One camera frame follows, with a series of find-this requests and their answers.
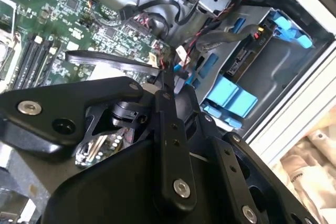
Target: screw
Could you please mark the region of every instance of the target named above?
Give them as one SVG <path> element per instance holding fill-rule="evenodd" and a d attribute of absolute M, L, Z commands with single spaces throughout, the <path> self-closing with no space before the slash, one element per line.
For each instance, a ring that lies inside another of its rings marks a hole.
<path fill-rule="evenodd" d="M 173 184 L 175 192 L 180 195 L 182 198 L 189 198 L 190 196 L 190 187 L 182 179 L 177 179 Z"/>
<path fill-rule="evenodd" d="M 130 84 L 130 87 L 131 87 L 132 89 L 135 89 L 135 90 L 138 90 L 138 89 L 139 89 L 138 86 L 135 85 L 134 83 L 131 83 L 131 84 Z"/>
<path fill-rule="evenodd" d="M 250 223 L 257 223 L 257 216 L 249 206 L 243 206 L 243 214 Z"/>
<path fill-rule="evenodd" d="M 170 99 L 170 96 L 169 96 L 169 94 L 167 94 L 167 93 L 163 93 L 163 95 L 162 95 L 163 97 L 165 97 L 166 99 Z"/>
<path fill-rule="evenodd" d="M 308 218 L 305 218 L 304 220 L 306 221 L 307 224 L 313 224 L 313 222 L 311 222 L 311 220 Z"/>
<path fill-rule="evenodd" d="M 173 140 L 173 144 L 174 144 L 175 146 L 179 146 L 179 145 L 180 145 L 180 142 L 179 142 L 179 140 L 174 139 L 174 140 Z"/>
<path fill-rule="evenodd" d="M 17 109 L 25 115 L 38 115 L 42 112 L 40 104 L 33 101 L 23 101 L 19 103 Z"/>
<path fill-rule="evenodd" d="M 147 116 L 141 115 L 138 117 L 138 122 L 139 123 L 145 123 L 147 121 Z"/>
<path fill-rule="evenodd" d="M 212 121 L 212 118 L 211 118 L 211 116 L 209 116 L 209 115 L 205 115 L 204 117 L 205 117 L 205 119 L 206 119 L 207 121 L 209 121 L 209 122 L 211 122 L 211 121 Z"/>
<path fill-rule="evenodd" d="M 233 138 L 234 141 L 240 142 L 240 138 L 238 136 L 232 135 L 232 138 Z"/>

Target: silver screw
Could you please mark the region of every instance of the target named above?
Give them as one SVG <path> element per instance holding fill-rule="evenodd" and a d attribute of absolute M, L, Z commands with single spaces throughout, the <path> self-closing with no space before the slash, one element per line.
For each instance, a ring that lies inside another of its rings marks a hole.
<path fill-rule="evenodd" d="M 182 179 L 177 179 L 173 184 L 175 192 L 180 195 L 182 198 L 189 198 L 190 196 L 190 187 Z"/>
<path fill-rule="evenodd" d="M 132 89 L 135 89 L 135 90 L 138 90 L 138 89 L 139 89 L 138 86 L 135 85 L 134 83 L 131 83 L 131 84 L 130 84 L 130 87 L 131 87 Z"/>
<path fill-rule="evenodd" d="M 165 97 L 166 99 L 170 99 L 170 96 L 167 94 L 167 93 L 163 93 L 163 95 L 162 95 L 163 97 Z"/>
<path fill-rule="evenodd" d="M 239 139 L 238 136 L 236 136 L 236 135 L 232 135 L 232 138 L 233 138 L 234 141 L 236 141 L 236 142 L 240 142 L 240 139 Z"/>
<path fill-rule="evenodd" d="M 308 219 L 308 218 L 305 218 L 305 221 L 306 221 L 307 224 L 313 224 L 313 222 L 311 222 L 311 220 Z"/>
<path fill-rule="evenodd" d="M 205 117 L 205 119 L 206 119 L 207 121 L 209 121 L 209 122 L 211 122 L 211 121 L 212 121 L 212 118 L 211 118 L 211 116 L 209 116 L 209 115 L 205 115 L 204 117 Z"/>
<path fill-rule="evenodd" d="M 19 103 L 17 109 L 25 115 L 38 115 L 42 112 L 41 105 L 33 101 L 23 101 Z"/>
<path fill-rule="evenodd" d="M 257 216 L 249 206 L 243 206 L 243 214 L 249 222 L 253 224 L 257 223 Z"/>

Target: motherboard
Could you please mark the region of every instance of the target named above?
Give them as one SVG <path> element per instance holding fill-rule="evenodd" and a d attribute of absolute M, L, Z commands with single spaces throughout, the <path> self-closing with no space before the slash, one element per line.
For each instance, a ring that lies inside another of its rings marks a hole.
<path fill-rule="evenodd" d="M 67 50 L 91 50 L 157 67 L 170 46 L 141 15 L 119 21 L 98 0 L 0 0 L 0 91 L 87 80 L 94 65 L 65 61 Z M 143 84 L 144 73 L 124 71 Z"/>

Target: chip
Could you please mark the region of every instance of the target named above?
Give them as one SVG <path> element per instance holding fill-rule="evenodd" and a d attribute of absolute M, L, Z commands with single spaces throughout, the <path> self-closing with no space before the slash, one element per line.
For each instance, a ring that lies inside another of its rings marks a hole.
<path fill-rule="evenodd" d="M 116 30 L 114 28 L 108 28 L 105 32 L 105 35 L 110 37 L 110 38 L 113 38 L 114 35 L 116 34 Z"/>
<path fill-rule="evenodd" d="M 79 48 L 78 44 L 69 41 L 69 43 L 67 45 L 67 50 L 74 51 L 74 50 L 78 50 L 78 48 Z"/>
<path fill-rule="evenodd" d="M 72 10 L 76 10 L 77 5 L 78 5 L 77 0 L 68 0 L 67 1 L 67 6 Z"/>

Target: white fabric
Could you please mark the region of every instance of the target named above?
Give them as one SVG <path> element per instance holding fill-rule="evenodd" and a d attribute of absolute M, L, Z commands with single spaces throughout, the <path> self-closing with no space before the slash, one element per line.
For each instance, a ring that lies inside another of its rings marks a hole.
<path fill-rule="evenodd" d="M 308 137 L 300 140 L 272 170 L 318 223 L 334 224 L 336 127 Z"/>

